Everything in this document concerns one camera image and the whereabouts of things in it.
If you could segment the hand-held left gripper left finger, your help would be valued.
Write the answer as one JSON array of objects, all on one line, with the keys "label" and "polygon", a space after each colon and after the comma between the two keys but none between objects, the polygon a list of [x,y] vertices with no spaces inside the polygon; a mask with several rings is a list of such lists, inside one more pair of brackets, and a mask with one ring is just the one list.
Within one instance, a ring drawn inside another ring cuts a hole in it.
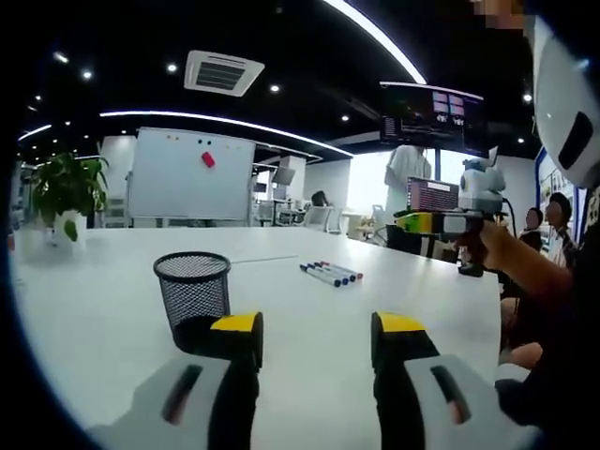
[{"label": "hand-held left gripper left finger", "polygon": [[197,317],[173,330],[179,354],[129,409],[87,433],[100,449],[248,449],[263,364],[260,312]]}]

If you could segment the person's right hand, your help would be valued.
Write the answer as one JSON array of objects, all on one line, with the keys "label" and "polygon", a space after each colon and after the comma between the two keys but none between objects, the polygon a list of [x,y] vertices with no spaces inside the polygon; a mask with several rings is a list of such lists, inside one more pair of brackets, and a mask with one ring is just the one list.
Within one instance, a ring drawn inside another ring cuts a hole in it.
[{"label": "person's right hand", "polygon": [[490,270],[501,270],[506,260],[506,250],[510,248],[514,236],[504,223],[484,220],[479,237],[485,247],[483,265]]}]

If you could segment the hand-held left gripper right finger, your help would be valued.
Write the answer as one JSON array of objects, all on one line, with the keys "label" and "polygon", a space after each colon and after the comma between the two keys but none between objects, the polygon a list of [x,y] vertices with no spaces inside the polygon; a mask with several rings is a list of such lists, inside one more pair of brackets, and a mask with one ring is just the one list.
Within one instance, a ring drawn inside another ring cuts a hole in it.
[{"label": "hand-held left gripper right finger", "polygon": [[419,321],[371,316],[373,394],[383,449],[532,449],[539,430],[500,408],[495,388],[442,355]]}]

